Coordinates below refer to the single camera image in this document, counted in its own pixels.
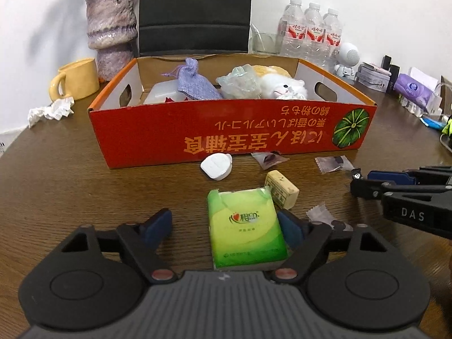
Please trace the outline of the green tissue pack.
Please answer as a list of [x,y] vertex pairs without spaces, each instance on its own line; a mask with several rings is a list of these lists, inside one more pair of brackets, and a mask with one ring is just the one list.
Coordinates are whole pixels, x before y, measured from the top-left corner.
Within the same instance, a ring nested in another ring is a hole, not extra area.
[[212,190],[207,202],[211,254],[217,270],[274,266],[287,259],[269,187]]

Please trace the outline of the white round plastic case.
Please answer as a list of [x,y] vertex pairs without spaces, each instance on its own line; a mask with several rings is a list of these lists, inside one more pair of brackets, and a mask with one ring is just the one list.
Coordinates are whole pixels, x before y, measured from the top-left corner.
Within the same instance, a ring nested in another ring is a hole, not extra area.
[[230,175],[232,170],[232,156],[225,153],[211,154],[201,162],[200,168],[209,178],[221,181]]

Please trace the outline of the white tissue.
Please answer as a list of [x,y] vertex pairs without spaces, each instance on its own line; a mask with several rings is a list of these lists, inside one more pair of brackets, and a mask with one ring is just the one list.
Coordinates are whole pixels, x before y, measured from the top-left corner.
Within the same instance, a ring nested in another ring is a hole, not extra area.
[[307,100],[307,91],[304,87],[292,88],[281,86],[273,91],[277,99],[282,100]]
[[72,106],[74,99],[72,96],[57,99],[51,105],[46,107],[37,107],[28,111],[28,128],[33,127],[42,119],[61,120],[73,114]]

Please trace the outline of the iridescent plastic bag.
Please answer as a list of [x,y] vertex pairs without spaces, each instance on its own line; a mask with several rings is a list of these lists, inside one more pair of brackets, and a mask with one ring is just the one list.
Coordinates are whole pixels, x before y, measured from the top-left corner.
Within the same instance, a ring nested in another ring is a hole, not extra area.
[[217,77],[215,82],[225,99],[260,99],[259,77],[252,65],[235,67],[227,75]]

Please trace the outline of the lavender drawstring pouch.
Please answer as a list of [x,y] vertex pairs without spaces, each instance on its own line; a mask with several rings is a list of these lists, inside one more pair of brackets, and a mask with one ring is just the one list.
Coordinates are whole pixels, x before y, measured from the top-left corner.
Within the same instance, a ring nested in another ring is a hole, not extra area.
[[174,77],[178,81],[178,91],[193,100],[223,99],[214,85],[198,72],[198,61],[188,57],[184,64],[178,65],[171,72],[163,74],[164,77]]

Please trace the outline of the small clear wrapper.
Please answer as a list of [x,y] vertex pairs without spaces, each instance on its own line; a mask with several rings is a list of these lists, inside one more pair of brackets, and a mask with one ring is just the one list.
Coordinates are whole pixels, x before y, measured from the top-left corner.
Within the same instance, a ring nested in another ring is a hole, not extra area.
[[341,220],[336,219],[327,209],[326,204],[318,204],[307,211],[307,217],[314,222],[321,222],[331,226],[334,230],[352,231],[353,228]]

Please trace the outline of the clear crumpled candy wrapper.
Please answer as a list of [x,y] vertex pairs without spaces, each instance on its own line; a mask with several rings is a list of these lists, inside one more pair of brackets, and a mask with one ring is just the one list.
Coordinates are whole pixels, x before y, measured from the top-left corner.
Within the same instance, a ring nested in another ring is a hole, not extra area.
[[353,164],[344,155],[316,157],[315,163],[322,174],[334,171],[352,171]]

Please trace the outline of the cream yellow eraser block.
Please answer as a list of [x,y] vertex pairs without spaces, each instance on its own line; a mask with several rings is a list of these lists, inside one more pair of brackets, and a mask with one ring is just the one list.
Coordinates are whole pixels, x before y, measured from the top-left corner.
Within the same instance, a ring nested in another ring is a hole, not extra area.
[[291,209],[297,202],[299,188],[278,170],[267,173],[265,185],[270,188],[273,202],[280,209]]

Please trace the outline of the purple tissue pack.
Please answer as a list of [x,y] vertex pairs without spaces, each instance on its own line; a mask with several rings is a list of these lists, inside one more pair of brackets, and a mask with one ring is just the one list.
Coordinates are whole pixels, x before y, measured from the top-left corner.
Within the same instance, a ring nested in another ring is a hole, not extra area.
[[432,90],[404,73],[398,75],[394,91],[423,110],[427,109],[433,94]]

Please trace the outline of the candy wrapper with dark sweet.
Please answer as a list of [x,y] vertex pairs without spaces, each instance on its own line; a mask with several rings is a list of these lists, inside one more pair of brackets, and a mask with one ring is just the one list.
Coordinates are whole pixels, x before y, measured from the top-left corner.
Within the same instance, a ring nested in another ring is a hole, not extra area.
[[259,163],[263,170],[288,161],[288,158],[275,152],[253,152],[251,156]]

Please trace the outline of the black small box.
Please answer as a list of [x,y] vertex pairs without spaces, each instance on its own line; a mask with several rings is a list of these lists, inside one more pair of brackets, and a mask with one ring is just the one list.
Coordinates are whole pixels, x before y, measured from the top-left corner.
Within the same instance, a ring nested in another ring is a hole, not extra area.
[[381,68],[387,70],[390,73],[386,93],[391,94],[400,73],[400,67],[392,64],[392,58],[390,56],[384,55],[384,57],[382,58]]

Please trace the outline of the white printed tin box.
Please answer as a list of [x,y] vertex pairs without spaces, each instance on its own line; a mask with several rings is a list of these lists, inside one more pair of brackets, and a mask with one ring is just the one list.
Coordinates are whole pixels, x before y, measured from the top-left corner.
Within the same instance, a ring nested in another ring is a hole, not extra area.
[[362,62],[355,75],[355,80],[367,88],[385,93],[391,79],[391,73],[373,64]]

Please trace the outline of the white astronaut figurine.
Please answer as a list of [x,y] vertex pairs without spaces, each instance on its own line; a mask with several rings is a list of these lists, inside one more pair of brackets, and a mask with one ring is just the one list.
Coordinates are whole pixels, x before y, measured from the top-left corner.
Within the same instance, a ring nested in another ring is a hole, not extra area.
[[345,81],[354,82],[355,67],[360,62],[360,53],[357,46],[349,42],[343,42],[339,45],[335,59],[334,74]]

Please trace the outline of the red orange cardboard box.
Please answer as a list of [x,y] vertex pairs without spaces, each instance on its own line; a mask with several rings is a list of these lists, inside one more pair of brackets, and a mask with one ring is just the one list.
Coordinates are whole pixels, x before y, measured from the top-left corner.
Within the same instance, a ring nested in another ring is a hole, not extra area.
[[200,56],[198,71],[214,81],[245,64],[277,66],[301,79],[310,96],[324,86],[336,99],[144,103],[151,88],[172,80],[184,62],[178,56],[134,59],[91,103],[89,118],[110,168],[196,162],[218,152],[288,155],[357,149],[377,109],[355,87],[308,61],[253,54]]

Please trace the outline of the white yellow plush toy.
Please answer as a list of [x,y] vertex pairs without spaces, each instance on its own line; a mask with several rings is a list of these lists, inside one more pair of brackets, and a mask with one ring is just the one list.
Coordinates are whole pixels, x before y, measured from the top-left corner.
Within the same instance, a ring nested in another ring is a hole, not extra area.
[[292,88],[305,88],[302,80],[296,80],[283,68],[277,66],[252,66],[259,77],[262,99],[277,99],[273,94],[276,88],[281,86]]

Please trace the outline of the white plastic container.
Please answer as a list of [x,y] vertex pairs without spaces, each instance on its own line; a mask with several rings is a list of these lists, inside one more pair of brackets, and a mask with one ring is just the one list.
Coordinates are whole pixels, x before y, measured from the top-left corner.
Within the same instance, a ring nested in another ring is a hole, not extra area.
[[151,91],[147,94],[147,97],[144,99],[144,104],[154,104],[154,103],[163,103],[165,101],[166,96],[185,96],[188,100],[188,97],[185,93],[179,91],[179,81],[171,80],[171,81],[163,81],[160,83],[156,83]]

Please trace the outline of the crumpled white tissue by mug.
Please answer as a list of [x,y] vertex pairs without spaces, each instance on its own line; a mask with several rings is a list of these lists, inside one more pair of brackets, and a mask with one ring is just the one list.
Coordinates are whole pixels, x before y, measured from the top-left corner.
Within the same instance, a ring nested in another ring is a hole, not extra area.
[[74,99],[72,96],[57,99],[51,105],[46,107],[37,107],[28,111],[28,128],[33,127],[42,119],[61,120],[73,114],[72,106]]

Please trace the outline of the middle clear water bottle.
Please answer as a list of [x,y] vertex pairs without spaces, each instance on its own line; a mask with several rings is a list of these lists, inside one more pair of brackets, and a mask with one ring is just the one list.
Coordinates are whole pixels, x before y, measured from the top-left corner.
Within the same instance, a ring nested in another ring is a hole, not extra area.
[[320,5],[311,2],[307,10],[305,10],[305,19],[307,26],[306,58],[309,62],[321,66],[323,62],[325,26],[323,16],[320,13]]

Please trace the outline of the clear water bottle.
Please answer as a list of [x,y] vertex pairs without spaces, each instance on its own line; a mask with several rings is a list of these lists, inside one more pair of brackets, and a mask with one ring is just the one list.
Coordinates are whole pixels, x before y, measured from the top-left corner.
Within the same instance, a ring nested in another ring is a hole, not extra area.
[[341,42],[343,24],[339,20],[339,12],[332,8],[324,15],[323,22],[325,27],[323,68],[331,71]]
[[290,0],[279,20],[277,48],[281,56],[301,58],[307,24],[301,0]]
[[306,58],[309,62],[321,66],[323,62],[325,26],[323,16],[320,13],[320,5],[311,2],[307,10],[305,10],[305,19],[307,26]]

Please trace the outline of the right clear water bottle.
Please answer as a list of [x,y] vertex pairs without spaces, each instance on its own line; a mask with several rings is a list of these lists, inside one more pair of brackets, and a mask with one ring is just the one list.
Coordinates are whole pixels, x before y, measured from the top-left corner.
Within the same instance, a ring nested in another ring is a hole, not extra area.
[[331,71],[341,42],[343,24],[339,20],[339,12],[332,8],[324,15],[323,22],[325,27],[323,68]]

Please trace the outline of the left clear water bottle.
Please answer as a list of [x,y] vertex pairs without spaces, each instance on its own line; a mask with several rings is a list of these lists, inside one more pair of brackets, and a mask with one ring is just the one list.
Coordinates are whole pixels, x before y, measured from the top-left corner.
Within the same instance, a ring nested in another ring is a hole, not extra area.
[[281,56],[301,58],[307,24],[301,0],[290,0],[279,20],[277,48]]

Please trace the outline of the yellow ceramic mug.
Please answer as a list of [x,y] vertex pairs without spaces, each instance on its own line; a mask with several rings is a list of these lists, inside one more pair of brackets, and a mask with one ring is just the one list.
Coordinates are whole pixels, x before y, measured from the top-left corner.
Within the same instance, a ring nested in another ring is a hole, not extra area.
[[73,97],[84,99],[100,89],[97,65],[93,57],[77,60],[58,69],[57,75],[49,84],[49,96],[57,99]]

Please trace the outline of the clear glass cup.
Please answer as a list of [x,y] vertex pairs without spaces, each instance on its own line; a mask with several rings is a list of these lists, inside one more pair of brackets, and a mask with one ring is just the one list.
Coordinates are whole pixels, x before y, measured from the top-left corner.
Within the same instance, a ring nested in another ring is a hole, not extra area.
[[277,36],[259,31],[254,24],[251,24],[250,45],[252,52],[257,54],[278,55],[280,52]]

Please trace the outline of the purple textured ceramic vase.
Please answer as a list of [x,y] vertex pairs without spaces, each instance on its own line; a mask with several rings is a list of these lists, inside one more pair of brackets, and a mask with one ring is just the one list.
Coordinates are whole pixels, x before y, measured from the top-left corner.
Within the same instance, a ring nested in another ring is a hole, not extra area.
[[97,72],[111,81],[133,58],[138,37],[134,0],[86,0],[88,47],[97,52]]

